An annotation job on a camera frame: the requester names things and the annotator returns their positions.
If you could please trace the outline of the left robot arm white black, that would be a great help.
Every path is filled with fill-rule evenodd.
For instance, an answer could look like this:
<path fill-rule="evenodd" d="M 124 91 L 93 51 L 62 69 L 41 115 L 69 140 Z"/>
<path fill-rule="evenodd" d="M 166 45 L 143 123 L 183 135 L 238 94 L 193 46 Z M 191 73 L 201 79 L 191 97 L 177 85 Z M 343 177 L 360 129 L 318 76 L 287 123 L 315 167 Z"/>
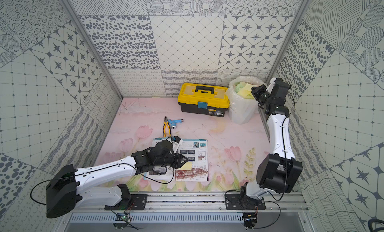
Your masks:
<path fill-rule="evenodd" d="M 127 185 L 119 184 L 110 189 L 100 185 L 124 177 L 144 176 L 159 167 L 179 169 L 188 161 L 178 152 L 182 144 L 180 137 L 168 137 L 153 147 L 114 162 L 79 169 L 72 164 L 62 167 L 46 186 L 47 218 L 58 218 L 84 206 L 127 209 L 132 205 Z"/>

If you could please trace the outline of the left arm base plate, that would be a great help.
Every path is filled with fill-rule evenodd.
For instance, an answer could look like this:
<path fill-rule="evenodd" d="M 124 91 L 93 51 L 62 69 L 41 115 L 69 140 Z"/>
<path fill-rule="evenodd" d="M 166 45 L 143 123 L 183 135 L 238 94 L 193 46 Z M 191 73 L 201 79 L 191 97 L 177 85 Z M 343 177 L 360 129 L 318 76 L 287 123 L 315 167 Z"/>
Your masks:
<path fill-rule="evenodd" d="M 127 198 L 121 199 L 115 206 L 105 206 L 105 210 L 109 211 L 143 211 L 147 204 L 147 194 L 131 194 Z"/>

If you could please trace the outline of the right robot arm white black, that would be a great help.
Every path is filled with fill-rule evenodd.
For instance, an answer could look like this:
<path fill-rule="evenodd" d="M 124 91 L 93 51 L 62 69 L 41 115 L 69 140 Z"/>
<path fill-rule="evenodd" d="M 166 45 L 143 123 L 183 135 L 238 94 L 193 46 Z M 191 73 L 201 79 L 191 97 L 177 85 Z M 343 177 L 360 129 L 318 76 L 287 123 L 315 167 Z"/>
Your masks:
<path fill-rule="evenodd" d="M 290 136 L 290 112 L 285 106 L 291 86 L 281 78 L 272 78 L 268 87 L 252 87 L 252 95 L 264 109 L 270 133 L 270 152 L 257 169 L 256 180 L 241 187 L 242 200 L 258 201 L 266 193 L 288 194 L 303 171 L 295 159 Z"/>

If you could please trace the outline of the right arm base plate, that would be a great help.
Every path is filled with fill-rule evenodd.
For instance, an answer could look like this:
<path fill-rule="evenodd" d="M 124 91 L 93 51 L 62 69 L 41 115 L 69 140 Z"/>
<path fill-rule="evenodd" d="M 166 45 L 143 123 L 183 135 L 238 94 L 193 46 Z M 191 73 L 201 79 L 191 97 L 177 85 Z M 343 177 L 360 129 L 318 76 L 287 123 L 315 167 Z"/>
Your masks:
<path fill-rule="evenodd" d="M 264 200 L 252 199 L 247 196 L 241 197 L 240 194 L 225 194 L 226 210 L 247 210 L 254 211 L 265 210 L 266 205 Z"/>

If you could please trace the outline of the art textbook with yellow cover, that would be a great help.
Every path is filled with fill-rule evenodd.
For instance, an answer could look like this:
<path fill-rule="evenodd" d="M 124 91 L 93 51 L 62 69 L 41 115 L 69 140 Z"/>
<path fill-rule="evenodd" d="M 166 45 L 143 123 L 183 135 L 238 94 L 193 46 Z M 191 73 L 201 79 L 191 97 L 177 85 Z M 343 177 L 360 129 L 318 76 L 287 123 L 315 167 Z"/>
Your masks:
<path fill-rule="evenodd" d="M 209 180 L 208 141 L 205 139 L 181 139 L 176 137 L 168 139 L 173 143 L 175 155 L 181 156 L 181 168 L 174 169 L 171 166 L 154 167 L 150 172 L 144 173 L 156 181 L 179 182 L 206 182 Z"/>

